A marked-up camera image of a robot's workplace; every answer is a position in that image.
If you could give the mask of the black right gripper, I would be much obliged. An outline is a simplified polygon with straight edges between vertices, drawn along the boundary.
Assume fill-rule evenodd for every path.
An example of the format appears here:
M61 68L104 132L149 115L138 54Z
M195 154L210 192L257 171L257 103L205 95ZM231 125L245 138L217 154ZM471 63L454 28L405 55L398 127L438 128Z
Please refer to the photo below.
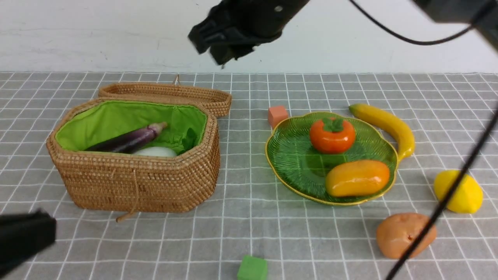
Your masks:
M222 0L193 26L188 38L197 53L210 52L225 65L278 39L285 25L308 3L306 0Z

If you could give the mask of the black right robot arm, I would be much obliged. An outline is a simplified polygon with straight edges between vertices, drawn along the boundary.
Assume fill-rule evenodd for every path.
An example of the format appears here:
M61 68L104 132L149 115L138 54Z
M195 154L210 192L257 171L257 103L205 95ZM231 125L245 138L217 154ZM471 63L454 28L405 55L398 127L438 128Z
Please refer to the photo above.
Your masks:
M419 41L389 29L356 1L351 4L388 34L416 46L434 46L455 40L470 30L478 32L497 48L496 0L416 0L416 6L436 23L463 23L467 27L439 40ZM225 65L254 51L256 46L281 37L284 27L308 4L307 0L222 0L207 17L194 25L188 38L197 53L210 52L217 65Z

